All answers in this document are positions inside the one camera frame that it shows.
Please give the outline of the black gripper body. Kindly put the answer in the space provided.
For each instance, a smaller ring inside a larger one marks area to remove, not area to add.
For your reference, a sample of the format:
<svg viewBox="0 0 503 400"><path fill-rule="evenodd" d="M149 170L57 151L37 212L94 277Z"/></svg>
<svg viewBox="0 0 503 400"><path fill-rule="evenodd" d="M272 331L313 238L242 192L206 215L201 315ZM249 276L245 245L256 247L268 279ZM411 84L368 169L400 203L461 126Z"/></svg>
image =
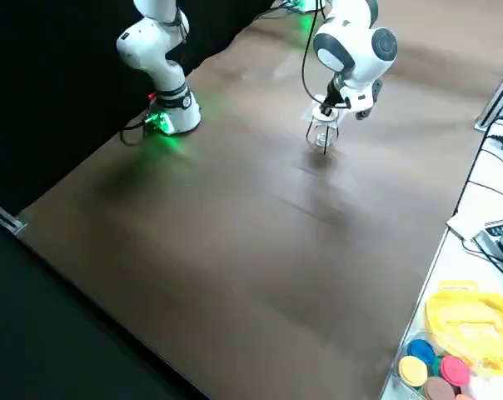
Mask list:
<svg viewBox="0 0 503 400"><path fill-rule="evenodd" d="M343 82L337 78L333 78L327 85L326 90L326 105L327 106L346 106L346 101L341 95Z"/></svg>

